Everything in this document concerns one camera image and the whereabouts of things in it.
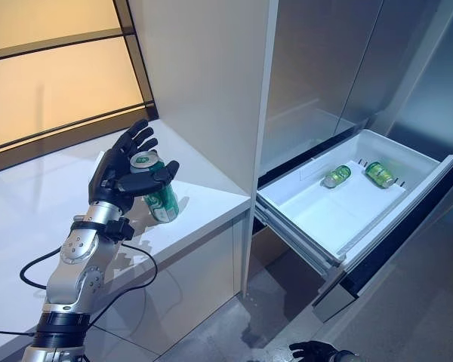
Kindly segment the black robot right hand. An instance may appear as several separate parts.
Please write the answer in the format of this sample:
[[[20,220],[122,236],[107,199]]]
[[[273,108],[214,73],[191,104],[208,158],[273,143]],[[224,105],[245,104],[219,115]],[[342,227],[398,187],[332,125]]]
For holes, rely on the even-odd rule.
[[[330,361],[338,353],[333,345],[319,341],[293,343],[289,349],[294,359],[306,362]]]

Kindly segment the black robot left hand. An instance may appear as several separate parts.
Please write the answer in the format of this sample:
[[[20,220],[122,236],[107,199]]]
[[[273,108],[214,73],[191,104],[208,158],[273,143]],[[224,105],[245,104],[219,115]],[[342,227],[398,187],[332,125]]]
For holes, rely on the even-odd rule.
[[[170,161],[158,170],[131,172],[131,158],[158,145],[148,121],[131,125],[103,155],[88,185],[88,203],[106,202],[127,213],[139,196],[157,192],[171,183],[180,164]]]

